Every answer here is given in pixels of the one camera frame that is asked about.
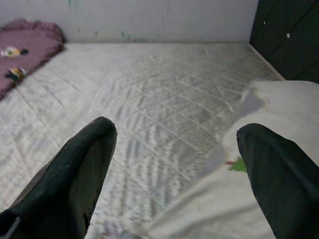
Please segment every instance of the wall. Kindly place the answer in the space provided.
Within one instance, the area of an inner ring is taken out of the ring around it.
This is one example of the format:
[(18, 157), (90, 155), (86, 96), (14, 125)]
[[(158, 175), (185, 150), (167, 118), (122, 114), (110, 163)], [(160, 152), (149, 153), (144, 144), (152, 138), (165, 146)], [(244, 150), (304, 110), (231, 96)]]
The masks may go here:
[(55, 21), (73, 42), (249, 41), (258, 0), (1, 0), (14, 17)]

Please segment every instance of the white sheet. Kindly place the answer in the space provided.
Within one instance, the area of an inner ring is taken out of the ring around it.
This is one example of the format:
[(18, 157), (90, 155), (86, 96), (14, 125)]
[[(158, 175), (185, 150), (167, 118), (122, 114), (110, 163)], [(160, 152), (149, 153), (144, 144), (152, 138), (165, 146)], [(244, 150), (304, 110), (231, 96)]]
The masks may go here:
[(246, 85), (275, 79), (240, 43), (67, 44), (0, 102), (0, 211), (102, 115), (119, 136), (87, 238), (136, 232), (193, 178)]

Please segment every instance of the mattress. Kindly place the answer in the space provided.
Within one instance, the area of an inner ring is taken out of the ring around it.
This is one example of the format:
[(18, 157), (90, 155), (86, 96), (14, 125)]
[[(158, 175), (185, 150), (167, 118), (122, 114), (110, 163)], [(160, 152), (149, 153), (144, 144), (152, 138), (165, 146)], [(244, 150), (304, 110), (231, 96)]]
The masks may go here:
[(265, 80), (278, 79), (241, 43), (66, 44), (0, 101), (0, 210), (106, 116), (118, 142), (87, 238), (139, 233), (187, 188), (246, 86)]

